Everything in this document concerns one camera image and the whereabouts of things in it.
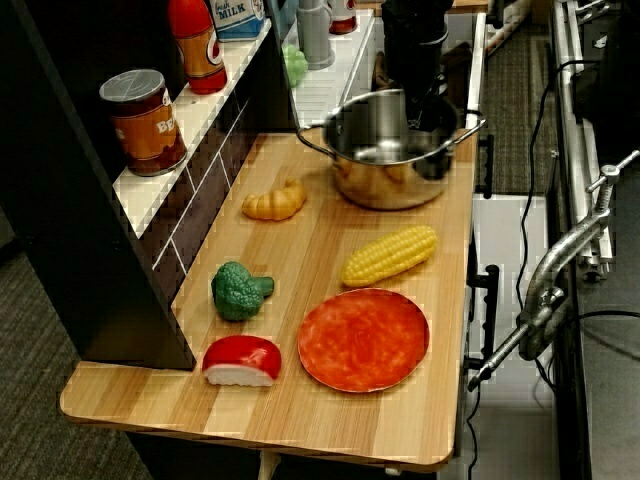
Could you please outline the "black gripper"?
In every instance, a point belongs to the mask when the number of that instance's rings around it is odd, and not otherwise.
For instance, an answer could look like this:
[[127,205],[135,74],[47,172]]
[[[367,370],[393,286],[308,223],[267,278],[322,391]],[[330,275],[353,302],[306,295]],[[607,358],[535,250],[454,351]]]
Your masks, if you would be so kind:
[[[406,43],[385,39],[388,76],[400,84],[406,96],[406,116],[410,129],[419,129],[422,122],[423,99],[437,91],[442,45],[445,39],[423,43]],[[441,123],[442,98],[427,96],[424,103],[424,127],[437,128]]]

